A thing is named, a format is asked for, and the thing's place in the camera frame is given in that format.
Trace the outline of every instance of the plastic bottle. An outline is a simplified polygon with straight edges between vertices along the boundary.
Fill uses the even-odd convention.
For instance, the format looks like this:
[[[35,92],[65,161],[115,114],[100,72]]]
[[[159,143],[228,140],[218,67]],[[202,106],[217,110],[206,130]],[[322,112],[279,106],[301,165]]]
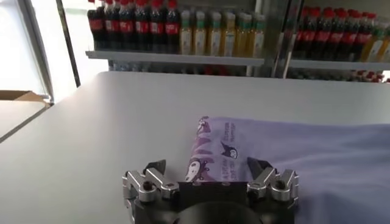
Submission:
[[[376,62],[377,54],[383,44],[385,38],[386,24],[384,21],[376,20],[374,31],[372,32],[371,39],[364,46],[361,53],[361,61]]]
[[[377,17],[374,13],[368,13],[367,20],[362,21],[356,41],[352,48],[353,60],[358,61],[361,58],[363,47],[371,39],[371,33],[374,28],[374,20]]]
[[[119,26],[119,11],[114,8],[113,0],[106,0],[107,6],[104,9],[105,28],[110,47],[120,49],[122,42],[122,33]]]
[[[249,40],[250,24],[252,22],[252,15],[245,14],[241,23],[241,29],[237,33],[237,57],[246,57],[247,43]]]
[[[211,56],[219,56],[221,52],[221,14],[219,12],[213,12],[212,25],[210,27],[210,41],[208,42],[207,52]]]
[[[386,29],[386,36],[378,52],[377,61],[388,61],[390,59],[390,26]]]
[[[322,51],[329,39],[332,30],[332,20],[335,13],[332,9],[324,11],[323,17],[318,21],[317,32],[311,45],[310,57],[318,60],[322,57]]]
[[[194,38],[194,53],[204,55],[206,48],[205,13],[196,12],[196,30]]]
[[[190,11],[182,12],[182,28],[180,30],[180,53],[192,54],[193,30],[190,26]]]
[[[169,0],[165,30],[167,34],[168,52],[172,54],[179,53],[180,14],[176,7],[176,0]]]
[[[133,0],[131,2],[129,0],[121,0],[119,21],[124,49],[135,49],[137,36],[135,33],[135,14]]]
[[[119,13],[121,9],[121,0],[114,0],[114,9]]]
[[[161,0],[152,1],[151,11],[151,35],[152,35],[152,50],[153,52],[163,52],[166,45],[165,32],[164,32],[164,14],[161,9]]]
[[[307,21],[307,27],[302,36],[302,51],[304,52],[303,58],[308,56],[311,44],[316,36],[317,19],[319,18],[320,11],[317,9],[311,9],[309,14],[310,16]]]
[[[95,50],[100,50],[106,46],[106,33],[104,27],[104,12],[102,13],[99,7],[95,6],[95,0],[88,0],[92,3],[91,9],[87,11],[88,22],[90,23],[90,29],[94,41]]]
[[[325,60],[333,60],[335,58],[337,48],[344,33],[347,15],[345,10],[337,10],[337,17],[332,22],[331,34],[324,48],[323,58]]]
[[[222,33],[222,56],[232,57],[236,39],[235,19],[236,16],[230,12],[226,13],[226,27]]]
[[[304,56],[304,53],[303,53],[303,34],[307,29],[308,12],[309,12],[309,8],[304,7],[302,10],[302,14],[300,16],[300,19],[299,19],[298,32],[297,32],[297,36],[295,39],[294,50],[292,52],[292,56],[294,58],[303,58],[303,56]]]
[[[146,10],[146,3],[146,0],[136,0],[135,27],[138,37],[138,48],[141,51],[150,50],[151,44],[150,16]]]
[[[248,56],[260,58],[264,42],[265,17],[263,15],[256,14],[253,26],[254,30],[251,33],[252,37],[249,38]]]
[[[346,21],[344,34],[342,35],[339,47],[337,49],[337,60],[353,60],[353,47],[355,46],[359,31],[360,19],[361,14],[355,10],[352,10],[348,20]]]

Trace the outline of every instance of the white table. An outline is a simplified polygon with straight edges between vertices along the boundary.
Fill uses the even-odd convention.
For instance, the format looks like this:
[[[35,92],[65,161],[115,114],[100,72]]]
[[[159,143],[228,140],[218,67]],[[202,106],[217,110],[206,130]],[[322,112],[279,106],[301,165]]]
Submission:
[[[390,123],[387,96],[371,83],[105,72],[0,144],[0,222],[128,223],[121,175],[166,158],[183,178],[203,115]]]
[[[29,101],[0,100],[0,142],[44,112],[45,104]]]

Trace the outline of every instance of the shelf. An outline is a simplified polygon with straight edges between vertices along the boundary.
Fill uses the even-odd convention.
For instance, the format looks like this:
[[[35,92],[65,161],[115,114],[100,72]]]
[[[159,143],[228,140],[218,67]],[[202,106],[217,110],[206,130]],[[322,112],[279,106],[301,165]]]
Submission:
[[[264,60],[261,58],[214,57],[180,54],[156,54],[143,52],[86,51],[85,54],[88,56],[88,58],[118,61],[148,61],[236,66],[261,66],[264,63]]]
[[[309,68],[309,69],[382,71],[382,70],[390,70],[390,63],[291,60],[289,67]]]

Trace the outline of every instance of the purple cloth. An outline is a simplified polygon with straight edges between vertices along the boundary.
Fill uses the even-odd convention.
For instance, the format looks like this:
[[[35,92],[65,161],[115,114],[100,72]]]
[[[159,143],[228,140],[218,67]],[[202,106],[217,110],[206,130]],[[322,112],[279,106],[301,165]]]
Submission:
[[[247,157],[300,176],[296,223],[390,223],[390,125],[203,117],[186,181],[250,181]]]

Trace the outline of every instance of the cardboard box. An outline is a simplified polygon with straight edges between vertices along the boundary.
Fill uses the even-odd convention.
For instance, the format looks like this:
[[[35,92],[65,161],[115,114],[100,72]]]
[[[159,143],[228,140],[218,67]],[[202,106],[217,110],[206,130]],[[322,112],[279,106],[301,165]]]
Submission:
[[[0,100],[42,102],[45,107],[49,107],[49,104],[42,97],[32,91],[0,90]]]

